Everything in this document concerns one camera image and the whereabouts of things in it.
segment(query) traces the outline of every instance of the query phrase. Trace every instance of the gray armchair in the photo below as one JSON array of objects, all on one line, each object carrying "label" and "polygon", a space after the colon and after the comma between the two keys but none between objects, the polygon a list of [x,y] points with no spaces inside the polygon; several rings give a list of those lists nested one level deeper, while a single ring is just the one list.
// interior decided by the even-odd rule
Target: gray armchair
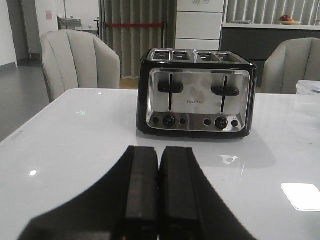
[{"label": "gray armchair", "polygon": [[75,30],[52,31],[41,36],[41,46],[50,102],[69,89],[119,88],[119,57],[95,35]]},{"label": "gray armchair", "polygon": [[320,80],[320,39],[281,43],[264,64],[262,93],[295,94],[299,80]]}]

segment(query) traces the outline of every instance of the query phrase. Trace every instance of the black toaster base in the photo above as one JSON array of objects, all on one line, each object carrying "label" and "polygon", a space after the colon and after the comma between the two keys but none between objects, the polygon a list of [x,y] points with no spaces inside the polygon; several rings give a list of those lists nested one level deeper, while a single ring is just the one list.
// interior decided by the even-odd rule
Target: black toaster base
[{"label": "black toaster base", "polygon": [[250,134],[250,129],[243,129],[239,132],[207,132],[207,131],[176,131],[152,129],[150,127],[141,128],[137,125],[144,135],[161,136],[161,137],[177,137],[192,139],[242,139]]}]

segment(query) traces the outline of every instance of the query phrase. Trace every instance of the toaster lever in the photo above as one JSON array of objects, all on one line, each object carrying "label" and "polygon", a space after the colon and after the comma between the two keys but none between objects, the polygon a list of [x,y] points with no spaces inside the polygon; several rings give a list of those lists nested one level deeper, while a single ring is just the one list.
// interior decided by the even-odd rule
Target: toaster lever
[{"label": "toaster lever", "polygon": [[163,81],[158,84],[158,90],[160,93],[179,94],[182,93],[183,89],[184,86],[180,83]]},{"label": "toaster lever", "polygon": [[211,91],[218,96],[238,96],[240,93],[239,89],[233,86],[213,86]]}]

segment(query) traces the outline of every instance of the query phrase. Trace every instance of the floor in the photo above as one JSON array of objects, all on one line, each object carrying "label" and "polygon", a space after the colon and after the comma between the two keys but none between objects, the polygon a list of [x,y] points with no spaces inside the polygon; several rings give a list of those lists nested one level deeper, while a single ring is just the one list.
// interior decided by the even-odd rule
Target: floor
[{"label": "floor", "polygon": [[[137,89],[138,79],[121,79],[120,88]],[[49,104],[39,61],[0,71],[0,142]]]}]

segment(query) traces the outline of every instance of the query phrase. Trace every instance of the red rope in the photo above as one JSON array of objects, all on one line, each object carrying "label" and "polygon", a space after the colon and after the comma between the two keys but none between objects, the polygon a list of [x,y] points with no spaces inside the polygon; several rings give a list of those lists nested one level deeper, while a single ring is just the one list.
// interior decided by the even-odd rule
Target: red rope
[{"label": "red rope", "polygon": [[117,23],[107,23],[107,27],[110,28],[162,28],[163,23],[146,23],[146,24],[117,24]]}]

